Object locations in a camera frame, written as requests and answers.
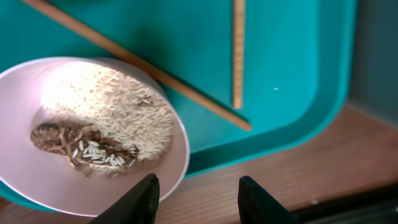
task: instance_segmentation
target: wooden table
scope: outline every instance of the wooden table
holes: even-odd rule
[[[238,224],[238,180],[250,175],[289,210],[398,182],[398,132],[347,106],[312,141],[184,180],[160,204],[156,223]],[[0,223],[87,223],[0,199]]]

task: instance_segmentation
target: cooked rice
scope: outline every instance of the cooked rice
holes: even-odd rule
[[[138,149],[139,165],[156,165],[172,141],[174,117],[167,103],[143,83],[101,65],[70,62],[54,70],[42,104],[54,122],[92,124],[102,138]]]

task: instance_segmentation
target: tray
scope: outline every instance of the tray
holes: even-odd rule
[[[233,110],[232,1],[53,3]],[[253,131],[165,87],[192,147],[187,177],[297,146],[324,129],[347,94],[355,14],[354,0],[247,1],[244,104],[235,112]],[[0,24],[0,71],[41,57],[112,57],[18,1],[2,2]]]

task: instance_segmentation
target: white bowl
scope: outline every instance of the white bowl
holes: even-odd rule
[[[165,93],[151,77],[132,65],[111,58],[50,57],[16,65],[0,74],[0,178],[12,190],[35,203],[59,212],[95,217],[110,207],[148,173],[160,182],[160,201],[183,179],[190,149],[185,128],[170,105],[176,120],[170,151],[149,170],[107,179],[84,177],[63,156],[38,150],[29,134],[46,117],[40,104],[48,74],[70,62],[95,63],[130,75],[159,93]]]

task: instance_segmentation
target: chopstick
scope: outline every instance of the chopstick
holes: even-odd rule
[[[234,0],[233,12],[233,106],[243,106],[243,57],[245,0]]]
[[[251,130],[252,126],[247,121],[241,119],[239,116],[236,116],[232,112],[211,101],[209,98],[193,90],[192,88],[182,83],[181,81],[177,80],[176,78],[170,76],[169,74],[151,65],[149,62],[146,62],[145,60],[139,58],[137,55],[131,53],[127,49],[123,48],[122,46],[108,39],[107,37],[103,36],[99,32],[95,31],[94,29],[88,27],[84,23],[73,18],[66,12],[63,12],[62,10],[58,9],[57,7],[51,5],[46,1],[42,0],[22,0],[22,1],[30,5],[34,9],[40,11],[42,14],[59,22],[60,24],[69,28],[70,30],[76,32],[77,34],[80,34],[84,38],[92,41],[94,44],[102,47],[103,49],[119,57],[125,62],[130,63],[136,66],[137,68],[140,68],[142,71],[146,72],[148,75],[150,75],[158,82],[161,82],[173,88],[175,91],[185,95],[189,99],[197,102],[198,104],[204,106],[210,111],[218,114],[219,116],[235,124],[236,126],[246,131]]]

